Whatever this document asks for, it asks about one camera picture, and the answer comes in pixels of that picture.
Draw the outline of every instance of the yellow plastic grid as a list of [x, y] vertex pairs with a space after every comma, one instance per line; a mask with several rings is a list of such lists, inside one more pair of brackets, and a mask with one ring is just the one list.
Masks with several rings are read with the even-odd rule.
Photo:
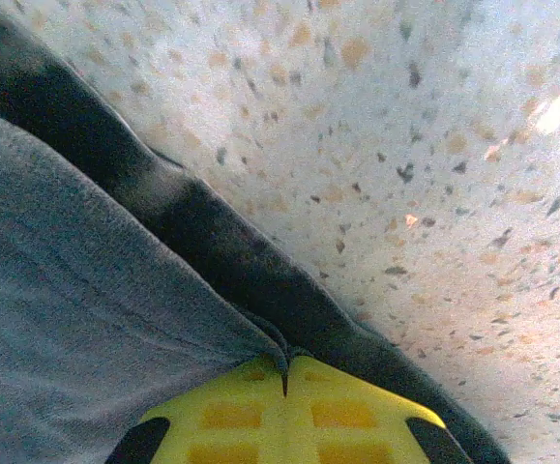
[[327, 364], [298, 357], [283, 396], [258, 358], [150, 410], [170, 427], [152, 464], [428, 464], [405, 420], [429, 409]]

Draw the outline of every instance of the clothing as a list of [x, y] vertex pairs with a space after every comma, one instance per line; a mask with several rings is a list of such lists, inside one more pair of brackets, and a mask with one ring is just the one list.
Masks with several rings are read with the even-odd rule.
[[150, 407], [280, 346], [0, 120], [0, 462], [103, 462]]

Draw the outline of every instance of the speckled white surface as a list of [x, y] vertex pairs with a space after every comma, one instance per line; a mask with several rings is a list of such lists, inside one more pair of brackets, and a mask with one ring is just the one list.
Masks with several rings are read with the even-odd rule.
[[0, 0], [432, 374], [560, 463], [560, 0]]

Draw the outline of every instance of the gray fabric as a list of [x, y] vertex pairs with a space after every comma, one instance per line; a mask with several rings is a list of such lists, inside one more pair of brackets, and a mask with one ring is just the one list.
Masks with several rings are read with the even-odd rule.
[[153, 405], [259, 353], [286, 369], [281, 345], [0, 120], [0, 462], [102, 462]]

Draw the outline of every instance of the black speckle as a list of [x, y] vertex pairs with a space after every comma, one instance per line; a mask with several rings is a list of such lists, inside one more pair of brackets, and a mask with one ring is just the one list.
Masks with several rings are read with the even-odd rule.
[[559, 422], [560, 421], [560, 414], [550, 413], [550, 414], [546, 414], [546, 417], [549, 418], [550, 421], [552, 421], [552, 422]]
[[288, 79], [290, 80], [291, 84], [296, 85], [297, 87], [301, 87], [301, 73], [298, 71], [291, 71], [288, 74]]
[[400, 176], [400, 178], [404, 181], [405, 184], [408, 184], [413, 180], [413, 163], [408, 162], [406, 167], [402, 169], [400, 166], [396, 168], [396, 172]]
[[413, 26], [408, 21], [402, 21], [399, 24], [399, 33], [405, 42], [408, 42], [410, 39], [411, 32], [413, 32]]
[[458, 174], [464, 174], [466, 172], [466, 161], [463, 161], [455, 166], [452, 171], [457, 172]]
[[414, 89], [422, 81], [422, 76], [419, 74], [419, 70], [417, 69], [417, 65], [415, 63], [411, 63], [408, 66], [408, 70], [411, 72], [410, 77], [408, 78], [408, 85]]
[[248, 79], [248, 86], [250, 86], [250, 90], [254, 93], [256, 93], [256, 84], [255, 82], [253, 82], [253, 80]]
[[121, 13], [125, 16], [131, 16], [131, 14], [129, 13], [129, 10], [127, 8], [125, 8], [125, 6], [121, 5], [121, 4], [117, 4], [114, 6], [114, 10], [116, 10], [118, 13]]
[[436, 223], [436, 219], [433, 219], [432, 217], [424, 217], [422, 219], [422, 224], [425, 227], [433, 227], [435, 223]]
[[350, 227], [351, 227], [351, 223], [350, 223], [350, 222], [347, 222], [347, 223], [345, 223], [345, 224], [340, 224], [340, 225], [338, 226], [339, 232], [341, 233], [341, 235], [346, 235], [346, 231], [350, 230]]
[[411, 144], [424, 140], [424, 136], [418, 130], [411, 128]]
[[228, 151], [225, 149], [225, 147], [219, 147], [218, 148], [218, 152], [215, 156], [215, 159], [218, 161], [218, 163], [220, 165], [224, 165], [225, 164], [225, 157], [228, 154]]
[[494, 239], [492, 242], [490, 242], [490, 244], [493, 247], [497, 247], [497, 248], [504, 247], [505, 244], [508, 242], [508, 240], [510, 240], [511, 233], [512, 233], [512, 229], [506, 229], [506, 231], [503, 232], [503, 235], [501, 237]]
[[546, 217], [549, 217], [550, 215], [555, 213], [559, 208], [560, 208], [560, 196], [557, 196], [552, 202], [552, 205], [550, 205], [550, 209], [546, 213]]
[[341, 254], [345, 248], [346, 248], [346, 244], [344, 243], [344, 241], [342, 239], [337, 239], [336, 250], [338, 251], [338, 254]]
[[26, 8], [21, 4], [19, 0], [14, 0], [13, 3], [15, 3], [15, 7], [19, 10], [20, 13], [26, 13]]
[[406, 271], [402, 266], [393, 266], [391, 268], [387, 268], [385, 270], [385, 274], [388, 276], [404, 276], [405, 274], [408, 274], [408, 271]]
[[331, 39], [325, 38], [325, 51], [323, 53], [322, 61], [326, 68], [331, 68], [336, 63], [336, 51]]

